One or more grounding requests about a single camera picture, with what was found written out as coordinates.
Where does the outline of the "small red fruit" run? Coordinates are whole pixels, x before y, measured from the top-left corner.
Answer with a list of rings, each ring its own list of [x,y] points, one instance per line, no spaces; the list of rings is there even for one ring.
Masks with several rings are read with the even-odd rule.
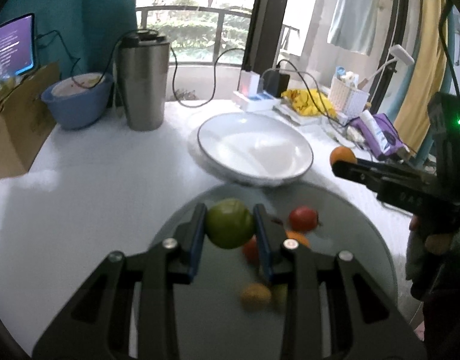
[[[255,236],[242,246],[242,252],[248,264],[259,264],[259,247]]]

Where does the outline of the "purple cloth pouch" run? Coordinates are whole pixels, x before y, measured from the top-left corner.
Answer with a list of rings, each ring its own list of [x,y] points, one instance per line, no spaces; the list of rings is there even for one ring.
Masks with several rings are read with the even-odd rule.
[[[399,160],[410,155],[397,130],[385,114],[364,111],[350,122],[364,138],[367,147],[378,161]]]

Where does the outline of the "balcony railing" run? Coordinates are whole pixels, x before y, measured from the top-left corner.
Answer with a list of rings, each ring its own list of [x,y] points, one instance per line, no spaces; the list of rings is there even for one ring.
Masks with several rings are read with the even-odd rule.
[[[168,37],[172,63],[239,67],[244,60],[252,11],[246,8],[183,5],[138,7],[137,24]]]

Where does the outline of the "green apple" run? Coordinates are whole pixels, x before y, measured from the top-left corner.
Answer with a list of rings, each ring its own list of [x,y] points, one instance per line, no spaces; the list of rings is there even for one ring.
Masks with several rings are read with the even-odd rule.
[[[220,249],[243,246],[254,236],[254,220],[239,199],[227,198],[215,203],[206,213],[206,235]]]

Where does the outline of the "stainless steel tumbler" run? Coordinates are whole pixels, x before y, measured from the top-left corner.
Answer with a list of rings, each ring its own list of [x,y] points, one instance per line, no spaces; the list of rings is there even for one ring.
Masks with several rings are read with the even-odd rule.
[[[169,58],[169,41],[154,29],[138,29],[118,42],[114,79],[131,129],[146,132],[162,125]]]

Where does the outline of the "black power adapter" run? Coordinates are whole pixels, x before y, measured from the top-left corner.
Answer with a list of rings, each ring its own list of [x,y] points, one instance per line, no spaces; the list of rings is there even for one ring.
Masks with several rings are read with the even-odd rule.
[[[271,71],[264,77],[263,88],[274,98],[280,98],[288,89],[290,75],[284,72]]]

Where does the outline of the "white power strip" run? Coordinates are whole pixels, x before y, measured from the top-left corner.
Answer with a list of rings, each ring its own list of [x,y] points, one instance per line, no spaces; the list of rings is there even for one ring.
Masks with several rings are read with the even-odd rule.
[[[271,111],[273,107],[281,103],[280,98],[271,96],[267,92],[246,96],[239,91],[234,91],[232,100],[244,112]]]

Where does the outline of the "red fruit with stem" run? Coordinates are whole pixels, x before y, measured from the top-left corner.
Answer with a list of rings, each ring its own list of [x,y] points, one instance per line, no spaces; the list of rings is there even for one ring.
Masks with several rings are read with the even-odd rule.
[[[308,206],[301,205],[289,213],[289,225],[299,233],[308,233],[316,230],[321,225],[319,212]]]

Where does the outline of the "yellow duck plastic bag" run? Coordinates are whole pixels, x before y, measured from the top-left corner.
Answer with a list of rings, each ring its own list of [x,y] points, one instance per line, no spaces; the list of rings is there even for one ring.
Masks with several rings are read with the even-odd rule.
[[[337,116],[333,104],[316,88],[287,89],[281,96],[300,116]]]

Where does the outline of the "light blue hanging towel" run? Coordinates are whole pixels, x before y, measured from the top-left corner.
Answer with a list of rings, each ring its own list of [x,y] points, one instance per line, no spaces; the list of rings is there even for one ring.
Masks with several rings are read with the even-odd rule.
[[[379,0],[337,0],[327,43],[369,56],[377,30]]]

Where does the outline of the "white plate dark rim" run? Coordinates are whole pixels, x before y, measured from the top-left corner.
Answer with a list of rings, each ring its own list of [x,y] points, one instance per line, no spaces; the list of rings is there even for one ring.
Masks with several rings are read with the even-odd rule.
[[[214,116],[199,127],[197,141],[215,170],[246,185],[292,183],[314,162],[310,143],[299,131],[255,113]]]

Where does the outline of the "blue bowl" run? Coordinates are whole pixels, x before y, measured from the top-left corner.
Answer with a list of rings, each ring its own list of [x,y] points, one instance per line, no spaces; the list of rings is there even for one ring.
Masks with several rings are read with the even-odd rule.
[[[49,86],[41,100],[63,129],[76,130],[101,118],[112,87],[113,77],[109,73],[86,73]]]

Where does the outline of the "orange fruit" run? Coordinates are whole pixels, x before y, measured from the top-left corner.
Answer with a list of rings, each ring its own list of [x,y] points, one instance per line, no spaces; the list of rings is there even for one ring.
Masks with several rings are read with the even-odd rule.
[[[329,157],[330,165],[333,166],[336,162],[346,162],[349,164],[357,164],[358,160],[354,152],[345,146],[339,146],[335,148]]]
[[[297,241],[300,245],[304,245],[305,247],[310,248],[310,242],[304,234],[291,230],[286,230],[285,233],[289,239],[293,239]]]

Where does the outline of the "tablet with purple screen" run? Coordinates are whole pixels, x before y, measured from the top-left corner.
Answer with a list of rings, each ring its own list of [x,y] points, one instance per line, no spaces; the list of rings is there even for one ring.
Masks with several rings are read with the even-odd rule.
[[[0,24],[0,80],[35,69],[35,14]]]

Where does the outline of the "yellow fruit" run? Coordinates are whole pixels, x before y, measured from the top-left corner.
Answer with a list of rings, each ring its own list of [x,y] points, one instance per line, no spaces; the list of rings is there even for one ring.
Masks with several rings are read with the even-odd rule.
[[[240,301],[245,311],[262,311],[271,304],[271,291],[262,283],[251,283],[241,291]]]

